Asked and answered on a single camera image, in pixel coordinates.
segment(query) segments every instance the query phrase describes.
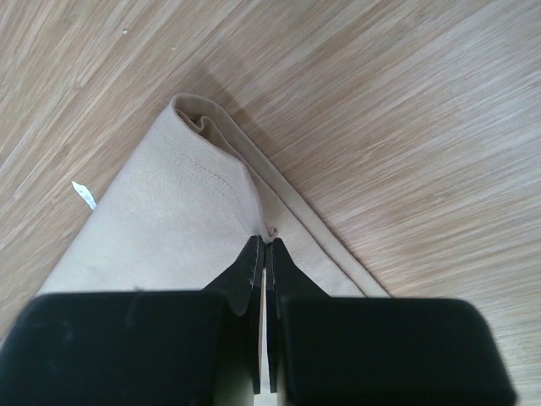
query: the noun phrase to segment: paper scrap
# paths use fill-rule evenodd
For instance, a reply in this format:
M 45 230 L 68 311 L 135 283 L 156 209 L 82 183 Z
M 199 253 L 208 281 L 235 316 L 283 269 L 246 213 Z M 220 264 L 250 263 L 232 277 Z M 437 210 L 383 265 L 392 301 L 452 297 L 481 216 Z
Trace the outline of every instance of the paper scrap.
M 78 184 L 77 182 L 72 181 L 71 184 L 74 186 L 75 191 L 81 196 L 83 199 L 85 199 L 85 202 L 90 206 L 90 209 L 94 210 L 97 206 L 96 202 L 94 201 L 94 198 L 92 197 L 92 193 L 88 190 L 86 186 L 83 184 Z

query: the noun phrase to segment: beige fabric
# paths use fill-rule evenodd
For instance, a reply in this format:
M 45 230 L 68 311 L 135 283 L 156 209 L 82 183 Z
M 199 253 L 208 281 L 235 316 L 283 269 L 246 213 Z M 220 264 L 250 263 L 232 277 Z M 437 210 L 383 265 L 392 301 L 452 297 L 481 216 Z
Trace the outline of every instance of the beige fabric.
M 40 293 L 202 288 L 250 235 L 268 242 L 276 230 L 296 264 L 329 294 L 386 296 L 225 110 L 181 94 Z M 275 402 L 270 394 L 258 400 Z

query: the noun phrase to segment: floor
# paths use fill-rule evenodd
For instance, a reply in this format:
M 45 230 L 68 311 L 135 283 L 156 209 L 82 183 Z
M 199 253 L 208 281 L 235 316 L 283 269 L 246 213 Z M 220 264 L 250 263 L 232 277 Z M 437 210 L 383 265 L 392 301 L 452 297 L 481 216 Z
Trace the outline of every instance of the floor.
M 0 335 L 170 97 L 221 103 L 394 295 L 541 398 L 538 0 L 0 2 Z

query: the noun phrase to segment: fabric edge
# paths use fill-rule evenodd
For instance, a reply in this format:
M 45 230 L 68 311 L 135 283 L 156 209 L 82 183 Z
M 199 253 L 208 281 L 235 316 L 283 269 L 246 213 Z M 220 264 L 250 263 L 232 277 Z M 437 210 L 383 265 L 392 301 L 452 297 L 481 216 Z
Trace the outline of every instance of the fabric edge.
M 182 105 L 181 110 L 207 115 L 216 123 L 227 142 L 250 165 L 261 179 L 276 193 L 284 205 L 312 235 L 320 248 L 368 297 L 389 297 L 382 285 L 360 264 L 323 223 L 323 220 L 306 203 L 304 198 L 283 177 L 274 164 L 263 154 L 246 133 L 232 119 L 229 113 L 216 102 L 202 96 L 179 93 L 170 103 L 173 108 Z

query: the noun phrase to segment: seam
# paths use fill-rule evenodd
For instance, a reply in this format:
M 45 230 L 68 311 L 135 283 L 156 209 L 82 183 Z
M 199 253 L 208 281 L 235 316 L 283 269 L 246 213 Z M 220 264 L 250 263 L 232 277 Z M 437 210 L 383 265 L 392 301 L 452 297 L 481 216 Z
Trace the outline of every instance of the seam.
M 205 167 L 202 167 L 201 165 L 199 165 L 198 163 L 194 162 L 192 159 L 190 159 L 187 155 L 183 154 L 175 145 L 172 144 L 172 142 L 163 134 L 163 131 L 161 130 L 160 126 L 157 126 L 157 130 L 158 130 L 158 134 L 169 144 L 169 146 L 171 146 L 171 148 L 173 148 L 173 150 L 175 150 L 176 152 L 178 152 L 180 155 L 182 155 L 183 157 L 185 157 L 186 159 L 188 159 L 190 162 L 192 162 L 196 167 L 200 168 L 200 169 L 203 169 L 205 170 L 206 172 L 208 172 L 209 174 L 211 174 L 212 176 L 216 177 L 216 178 L 219 178 L 224 184 L 226 184 L 229 189 L 233 192 L 233 194 L 235 195 L 235 197 L 237 198 L 237 201 L 238 201 L 238 204 L 242 207 L 243 205 L 240 204 L 240 200 L 238 199 L 238 196 L 237 194 L 234 192 L 234 190 L 232 189 L 232 187 L 225 181 L 223 180 L 222 178 L 220 178 L 219 176 L 217 176 L 216 174 L 210 172 L 208 169 L 206 169 Z M 194 176 L 195 178 L 197 178 L 198 180 L 204 182 L 205 184 L 208 184 L 212 189 L 218 191 L 223 197 L 224 199 L 226 200 L 227 204 L 232 208 L 232 213 L 233 215 L 235 216 L 235 219 L 237 219 L 237 222 L 238 224 L 244 229 L 244 231 L 250 233 L 250 231 L 244 226 L 244 224 L 238 219 L 238 216 L 237 216 L 237 213 L 235 211 L 235 209 L 233 208 L 233 204 L 232 202 L 227 198 L 226 194 L 224 193 L 223 190 L 220 190 L 218 189 L 214 184 L 211 184 L 208 180 L 205 180 L 204 178 L 201 178 L 199 176 L 197 176 L 196 174 L 193 174 L 192 173 L 192 176 Z
M 216 128 L 216 130 L 217 130 L 218 132 L 221 133 L 220 129 L 216 126 L 216 123 L 214 123 L 214 121 L 212 121 L 212 123 L 214 124 L 214 127 Z M 186 127 L 188 128 L 189 131 L 191 131 L 192 133 L 194 133 L 194 131 L 193 131 L 186 123 L 183 122 L 183 124 L 184 124 L 184 126 L 186 126 Z M 164 125 L 167 127 L 167 129 L 169 130 L 170 133 L 174 133 L 174 132 L 175 132 L 174 129 L 172 129 L 172 128 L 169 126 L 169 123 L 168 123 L 167 121 L 164 122 Z M 213 176 L 214 178 L 218 179 L 220 182 L 222 182 L 223 184 L 225 184 L 225 185 L 231 190 L 231 192 L 233 193 L 233 195 L 235 196 L 235 199 L 237 200 L 237 203 L 238 203 L 238 205 L 240 206 L 240 208 L 241 208 L 243 211 L 247 211 L 246 208 L 244 207 L 243 203 L 241 202 L 241 200 L 238 198 L 238 195 L 237 195 L 237 192 L 235 192 L 235 189 L 234 189 L 234 188 L 233 188 L 233 187 L 232 187 L 232 186 L 231 186 L 224 178 L 220 177 L 220 176 L 219 176 L 218 174 L 216 174 L 216 173 L 211 172 L 211 171 L 210 171 L 209 169 L 207 169 L 206 167 L 203 167 L 203 166 L 199 165 L 197 162 L 195 162 L 195 161 L 193 161 L 192 159 L 190 159 L 189 156 L 183 154 L 183 152 L 180 151 L 179 149 L 177 149 L 177 148 L 175 147 L 175 145 L 173 145 L 172 142 L 166 137 L 166 135 L 163 134 L 163 132 L 162 132 L 161 130 L 160 130 L 160 134 L 161 134 L 161 136 L 162 136 L 163 138 L 165 138 L 165 139 L 167 140 L 167 142 L 169 143 L 169 145 L 170 145 L 175 151 L 177 151 L 179 154 L 185 156 L 185 157 L 186 157 L 190 162 L 192 162 L 196 167 L 199 167 L 200 169 L 203 169 L 203 170 L 206 171 L 209 175 Z M 220 150 L 221 152 L 227 154 L 225 151 L 223 151 L 223 150 L 221 150 L 220 148 L 218 148 L 217 146 L 213 145 L 213 144 L 212 144 L 211 142 L 209 142 L 208 140 L 206 140 L 206 141 L 207 141 L 213 148 L 216 148 L 216 149 Z M 232 158 L 235 159 L 235 160 L 237 161 L 237 164 L 240 165 L 243 169 L 246 169 L 245 166 L 244 166 L 244 164 L 243 164 L 242 162 L 240 162 L 237 158 L 235 158 L 234 156 L 232 156 Z

